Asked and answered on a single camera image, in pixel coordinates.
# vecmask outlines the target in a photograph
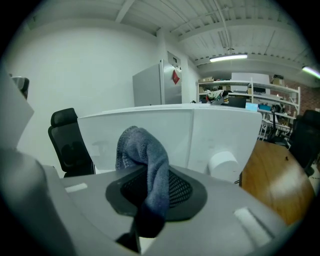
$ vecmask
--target wooden table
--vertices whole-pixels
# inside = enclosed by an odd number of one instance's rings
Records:
[[[265,141],[257,140],[240,182],[288,225],[303,219],[315,197],[307,175],[291,153]]]

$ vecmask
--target gray towel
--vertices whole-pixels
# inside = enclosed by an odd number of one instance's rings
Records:
[[[143,128],[131,126],[120,136],[115,169],[147,165],[147,197],[135,218],[140,236],[155,237],[169,209],[169,159],[165,148]]]

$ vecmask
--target fluorescent light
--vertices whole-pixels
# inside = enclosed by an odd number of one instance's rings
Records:
[[[320,79],[320,73],[318,71],[315,71],[314,69],[308,67],[308,66],[304,66],[302,68],[303,71],[315,76],[316,78]]]
[[[247,54],[233,54],[233,55],[210,58],[210,61],[211,62],[220,62],[220,61],[246,59],[246,58],[248,58]]]

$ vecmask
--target refrigerator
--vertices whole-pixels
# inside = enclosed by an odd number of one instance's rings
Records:
[[[179,77],[174,81],[174,72]],[[182,77],[174,66],[165,60],[132,77],[134,106],[150,106],[182,103]]]

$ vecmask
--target brick wall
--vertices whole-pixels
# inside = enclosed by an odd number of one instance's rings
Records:
[[[297,90],[300,87],[301,95],[301,104],[300,104],[300,115],[303,115],[306,110],[315,110],[315,108],[320,108],[320,88],[311,88],[304,84],[293,82],[285,79],[285,84],[288,85],[289,88]],[[270,90],[270,94],[280,96],[286,96],[286,100],[288,101],[288,94],[282,94],[280,92]]]

